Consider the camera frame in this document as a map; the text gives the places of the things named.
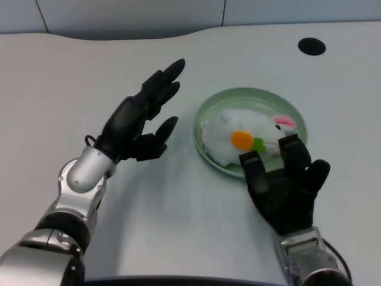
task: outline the green leaf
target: green leaf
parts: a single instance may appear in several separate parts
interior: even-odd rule
[[[251,151],[257,150],[258,152],[266,152],[267,148],[263,144],[263,139],[262,138],[255,138],[254,139],[254,146],[251,148]]]

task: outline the plush rabbit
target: plush rabbit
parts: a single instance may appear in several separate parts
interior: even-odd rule
[[[251,150],[257,150],[263,160],[279,155],[278,140],[295,128],[288,116],[271,118],[246,109],[224,109],[201,123],[205,149],[221,166],[239,164],[238,156]]]

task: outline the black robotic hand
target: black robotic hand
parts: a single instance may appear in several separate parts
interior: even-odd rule
[[[142,85],[142,90],[127,97],[108,119],[94,148],[106,154],[114,164],[120,160],[136,158],[137,161],[159,158],[167,148],[165,142],[171,135],[177,117],[166,120],[156,134],[142,135],[146,120],[152,120],[161,106],[179,90],[180,83],[173,82],[183,71],[181,59],[166,70],[158,70]]]
[[[311,157],[298,135],[279,140],[283,169],[266,173],[257,151],[239,156],[252,201],[280,235],[310,228],[314,200],[324,184],[329,163]]]

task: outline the cable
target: cable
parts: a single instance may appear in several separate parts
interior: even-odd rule
[[[89,142],[89,139],[90,139],[91,141],[93,141],[93,143],[95,143],[95,138],[94,138],[93,136],[91,136],[91,135],[86,135],[86,136],[85,136],[85,143],[86,143],[86,146],[92,146],[92,145],[90,144],[90,142]]]
[[[340,253],[325,239],[323,239],[325,245],[337,256],[337,258],[340,260],[340,262],[343,264],[343,267],[345,269],[346,275],[348,277],[348,280],[350,283],[352,283],[352,274],[351,271],[349,270],[348,265],[346,264],[344,258],[340,255]]]

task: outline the pink ear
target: pink ear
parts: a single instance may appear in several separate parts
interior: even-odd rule
[[[273,117],[273,120],[276,124],[287,127],[287,129],[294,130],[296,128],[296,123],[291,117],[276,115]]]

